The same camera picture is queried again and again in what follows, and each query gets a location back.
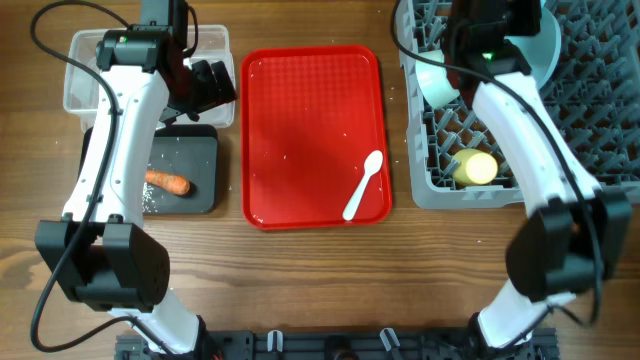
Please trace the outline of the orange carrot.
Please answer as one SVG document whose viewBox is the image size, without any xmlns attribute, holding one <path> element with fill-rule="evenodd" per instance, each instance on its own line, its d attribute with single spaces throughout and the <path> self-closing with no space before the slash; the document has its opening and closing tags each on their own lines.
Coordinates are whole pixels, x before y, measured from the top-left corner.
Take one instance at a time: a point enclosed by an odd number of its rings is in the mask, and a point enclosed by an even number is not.
<svg viewBox="0 0 640 360">
<path fill-rule="evenodd" d="M 191 182 L 187 178 L 155 170 L 146 171 L 145 181 L 177 196 L 187 195 L 191 190 Z"/>
</svg>

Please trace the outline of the white plastic spoon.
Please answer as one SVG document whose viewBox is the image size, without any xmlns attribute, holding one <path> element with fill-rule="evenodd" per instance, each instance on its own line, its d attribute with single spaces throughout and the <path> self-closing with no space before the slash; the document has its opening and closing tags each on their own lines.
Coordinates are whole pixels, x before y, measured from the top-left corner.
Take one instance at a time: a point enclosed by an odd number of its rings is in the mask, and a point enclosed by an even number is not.
<svg viewBox="0 0 640 360">
<path fill-rule="evenodd" d="M 342 218 L 345 221 L 350 222 L 354 219 L 360 203 L 364 197 L 366 187 L 370 179 L 381 170 L 383 161 L 384 156 L 380 150 L 374 150 L 367 156 L 363 166 L 364 174 L 362 176 L 362 179 L 354 190 L 351 198 L 349 199 L 342 212 Z"/>
</svg>

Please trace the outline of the yellow plastic cup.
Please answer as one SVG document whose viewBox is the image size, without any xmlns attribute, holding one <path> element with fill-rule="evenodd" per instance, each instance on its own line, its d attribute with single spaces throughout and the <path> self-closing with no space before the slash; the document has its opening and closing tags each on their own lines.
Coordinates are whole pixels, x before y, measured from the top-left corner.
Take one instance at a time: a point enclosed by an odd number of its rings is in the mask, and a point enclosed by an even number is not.
<svg viewBox="0 0 640 360">
<path fill-rule="evenodd" d="M 452 177 L 461 186 L 486 185 L 498 174 L 497 161 L 490 154 L 480 150 L 463 149 L 458 151 L 453 159 L 457 166 Z"/>
</svg>

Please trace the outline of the white rice pile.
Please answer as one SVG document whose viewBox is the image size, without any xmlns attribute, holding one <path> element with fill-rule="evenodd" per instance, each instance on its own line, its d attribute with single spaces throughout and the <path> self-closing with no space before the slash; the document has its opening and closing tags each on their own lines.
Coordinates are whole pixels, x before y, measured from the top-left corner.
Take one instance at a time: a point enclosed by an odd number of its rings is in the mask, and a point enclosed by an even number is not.
<svg viewBox="0 0 640 360">
<path fill-rule="evenodd" d="M 144 183 L 142 194 L 142 210 L 144 213 L 151 213 L 156 211 L 153 193 L 154 187 L 148 183 Z"/>
</svg>

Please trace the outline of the mint green bowl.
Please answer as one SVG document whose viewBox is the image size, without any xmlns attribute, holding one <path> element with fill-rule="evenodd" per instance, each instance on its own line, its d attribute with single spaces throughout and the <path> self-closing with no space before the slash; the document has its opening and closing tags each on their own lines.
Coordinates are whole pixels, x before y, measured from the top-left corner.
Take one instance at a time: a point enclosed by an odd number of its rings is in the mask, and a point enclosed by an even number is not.
<svg viewBox="0 0 640 360">
<path fill-rule="evenodd" d="M 434 109 L 442 108 L 460 96 L 460 92 L 449 82 L 443 67 L 417 61 L 416 77 L 424 99 Z"/>
</svg>

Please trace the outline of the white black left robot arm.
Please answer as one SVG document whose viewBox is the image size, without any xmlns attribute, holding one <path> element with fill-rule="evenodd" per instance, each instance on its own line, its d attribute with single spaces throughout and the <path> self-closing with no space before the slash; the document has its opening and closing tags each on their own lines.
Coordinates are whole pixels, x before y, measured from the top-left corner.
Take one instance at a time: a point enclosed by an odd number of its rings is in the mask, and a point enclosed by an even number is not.
<svg viewBox="0 0 640 360">
<path fill-rule="evenodd" d="M 143 228 L 142 192 L 157 125 L 198 121 L 236 99 L 223 62 L 194 61 L 197 15 L 184 1 L 146 1 L 140 19 L 107 31 L 88 73 L 100 103 L 76 185 L 35 244 L 49 287 L 126 322 L 160 356 L 220 359 L 204 320 L 169 288 L 167 250 Z"/>
</svg>

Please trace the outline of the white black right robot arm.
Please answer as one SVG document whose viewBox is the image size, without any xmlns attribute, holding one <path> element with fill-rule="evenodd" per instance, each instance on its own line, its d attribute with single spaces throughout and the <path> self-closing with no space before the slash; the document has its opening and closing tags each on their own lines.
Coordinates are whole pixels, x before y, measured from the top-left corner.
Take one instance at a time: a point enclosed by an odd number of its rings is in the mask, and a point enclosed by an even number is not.
<svg viewBox="0 0 640 360">
<path fill-rule="evenodd" d="M 449 79 L 496 140 L 528 216 L 506 250 L 507 283 L 474 318 L 488 354 L 528 342 L 584 292 L 593 294 L 587 322 L 595 323 L 633 213 L 624 193 L 603 190 L 576 159 L 508 39 L 537 35 L 541 16 L 538 1 L 457 0 L 441 44 Z"/>
</svg>

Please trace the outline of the light blue plate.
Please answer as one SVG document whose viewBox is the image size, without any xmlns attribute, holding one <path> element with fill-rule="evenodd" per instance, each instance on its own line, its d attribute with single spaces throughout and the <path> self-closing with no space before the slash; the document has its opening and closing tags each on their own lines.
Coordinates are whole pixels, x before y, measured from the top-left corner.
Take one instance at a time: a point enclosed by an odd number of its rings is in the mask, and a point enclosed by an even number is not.
<svg viewBox="0 0 640 360">
<path fill-rule="evenodd" d="M 541 90 L 549 81 L 559 62 L 561 51 L 561 30 L 557 19 L 541 2 L 541 30 L 533 36 L 508 36 L 507 39 L 527 60 L 531 68 L 531 76 Z"/>
</svg>

